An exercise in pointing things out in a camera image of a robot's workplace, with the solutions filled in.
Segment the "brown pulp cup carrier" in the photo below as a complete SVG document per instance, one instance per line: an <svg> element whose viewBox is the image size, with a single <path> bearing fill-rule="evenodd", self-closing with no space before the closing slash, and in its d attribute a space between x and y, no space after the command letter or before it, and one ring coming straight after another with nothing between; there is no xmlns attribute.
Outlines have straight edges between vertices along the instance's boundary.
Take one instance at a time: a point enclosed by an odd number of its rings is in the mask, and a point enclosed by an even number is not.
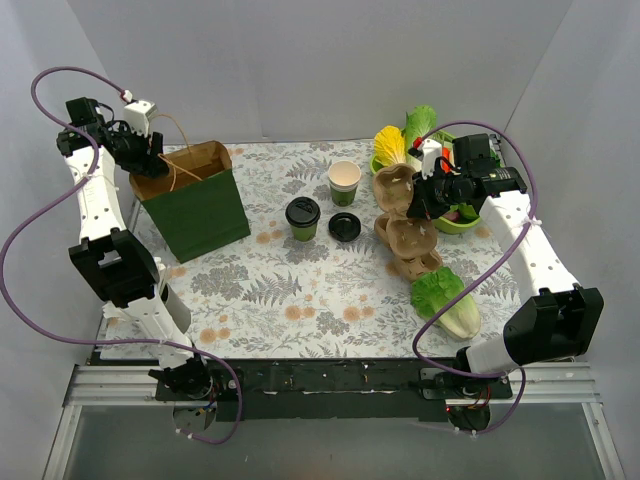
<svg viewBox="0 0 640 480"><path fill-rule="evenodd" d="M412 260L431 253L437 245L437 232L425 216L409 218L413 199L412 176L415 170L406 163L380 169L373 178L373 194L379 208L388 215L385 227L387 243L400 259Z"/></svg>

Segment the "green brown paper bag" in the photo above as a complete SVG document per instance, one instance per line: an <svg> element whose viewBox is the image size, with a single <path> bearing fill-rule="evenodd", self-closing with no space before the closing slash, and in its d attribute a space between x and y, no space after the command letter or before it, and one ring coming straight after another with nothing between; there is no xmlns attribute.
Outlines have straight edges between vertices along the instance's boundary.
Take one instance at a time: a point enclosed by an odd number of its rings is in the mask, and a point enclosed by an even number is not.
<svg viewBox="0 0 640 480"><path fill-rule="evenodd" d="M169 174L130 175L137 199L185 263L250 235L228 149L216 140L161 156Z"/></svg>

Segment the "green paper coffee cup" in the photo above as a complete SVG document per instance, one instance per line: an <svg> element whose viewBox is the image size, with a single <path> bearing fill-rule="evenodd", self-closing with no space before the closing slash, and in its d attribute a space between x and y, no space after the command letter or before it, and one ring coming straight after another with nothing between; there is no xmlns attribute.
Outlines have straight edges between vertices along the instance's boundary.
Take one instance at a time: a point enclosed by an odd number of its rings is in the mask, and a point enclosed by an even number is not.
<svg viewBox="0 0 640 480"><path fill-rule="evenodd" d="M321 212L318 204L309 197L294 198L286 207L285 218L296 240L311 240L317 231Z"/></svg>

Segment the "grey straw holder cup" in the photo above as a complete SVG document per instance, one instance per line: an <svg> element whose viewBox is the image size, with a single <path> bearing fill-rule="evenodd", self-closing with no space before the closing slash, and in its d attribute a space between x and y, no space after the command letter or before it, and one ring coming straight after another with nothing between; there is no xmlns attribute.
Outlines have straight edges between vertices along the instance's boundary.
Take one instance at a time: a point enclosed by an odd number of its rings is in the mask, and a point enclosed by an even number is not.
<svg viewBox="0 0 640 480"><path fill-rule="evenodd" d="M191 311L169 284L164 286L161 299L177 328L186 334L191 325Z"/></svg>

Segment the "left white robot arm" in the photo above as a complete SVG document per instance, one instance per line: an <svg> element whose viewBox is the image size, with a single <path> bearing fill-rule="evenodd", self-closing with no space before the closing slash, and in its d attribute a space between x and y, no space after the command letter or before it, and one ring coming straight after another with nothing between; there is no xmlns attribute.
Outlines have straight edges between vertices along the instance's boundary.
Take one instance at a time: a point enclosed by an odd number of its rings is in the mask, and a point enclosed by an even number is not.
<svg viewBox="0 0 640 480"><path fill-rule="evenodd" d="M191 313L167 282L167 269L128 230L114 183L117 167L147 179L168 175L162 159L163 137L150 129L157 108L132 101L122 119L106 120L105 105L80 97L67 102L71 125L56 144L80 185L79 243L71 262L104 301L107 317L129 321L156 340L150 351L159 367L150 376L172 392L193 400L212 396L214 381L202 357L191 352L186 332Z"/></svg>

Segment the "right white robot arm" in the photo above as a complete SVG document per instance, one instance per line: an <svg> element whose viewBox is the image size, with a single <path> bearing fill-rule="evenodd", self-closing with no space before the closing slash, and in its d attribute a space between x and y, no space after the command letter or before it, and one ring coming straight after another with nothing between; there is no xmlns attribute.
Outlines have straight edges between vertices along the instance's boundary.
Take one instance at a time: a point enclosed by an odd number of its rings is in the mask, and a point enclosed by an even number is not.
<svg viewBox="0 0 640 480"><path fill-rule="evenodd" d="M453 206L472 206L501 246L497 263L510 266L523 302L499 336L459 350L450 365L428 359L434 387L471 398L520 367L585 354L604 299L559 260L536 217L533 181L499 165L486 134L455 139L452 161L427 137L416 139L409 153L422 166L412 177L408 216L436 219Z"/></svg>

